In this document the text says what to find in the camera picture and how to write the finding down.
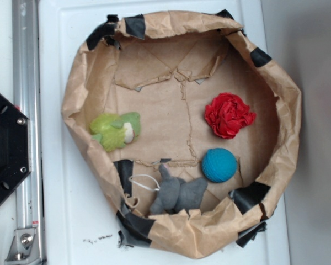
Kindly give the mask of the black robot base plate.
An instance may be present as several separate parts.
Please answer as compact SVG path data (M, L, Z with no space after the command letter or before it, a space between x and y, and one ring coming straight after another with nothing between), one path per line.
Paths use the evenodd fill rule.
M0 206L30 173L29 119L0 94Z

